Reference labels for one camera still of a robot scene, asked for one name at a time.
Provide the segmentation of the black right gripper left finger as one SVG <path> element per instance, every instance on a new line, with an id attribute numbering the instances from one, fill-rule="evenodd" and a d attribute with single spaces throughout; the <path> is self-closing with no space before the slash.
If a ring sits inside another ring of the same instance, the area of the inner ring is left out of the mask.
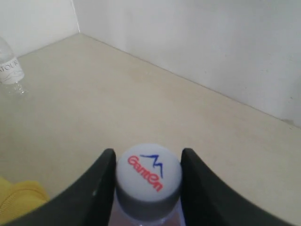
<path id="1" fill-rule="evenodd" d="M 107 226 L 115 190 L 116 154 L 105 149 L 70 187 L 8 226 Z"/>

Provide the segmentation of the yellow sleeved forearm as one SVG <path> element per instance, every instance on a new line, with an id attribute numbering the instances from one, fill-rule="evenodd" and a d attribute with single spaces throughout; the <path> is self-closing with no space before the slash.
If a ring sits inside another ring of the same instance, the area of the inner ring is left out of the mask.
<path id="1" fill-rule="evenodd" d="M 46 190 L 37 181 L 11 183 L 0 178 L 0 223 L 17 219 L 50 200 Z"/>

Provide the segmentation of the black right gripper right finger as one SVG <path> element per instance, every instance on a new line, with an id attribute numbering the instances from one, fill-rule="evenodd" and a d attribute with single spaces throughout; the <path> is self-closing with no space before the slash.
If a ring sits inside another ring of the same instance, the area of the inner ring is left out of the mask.
<path id="1" fill-rule="evenodd" d="M 222 181 L 191 148 L 181 155 L 181 204 L 188 226 L 288 226 Z"/>

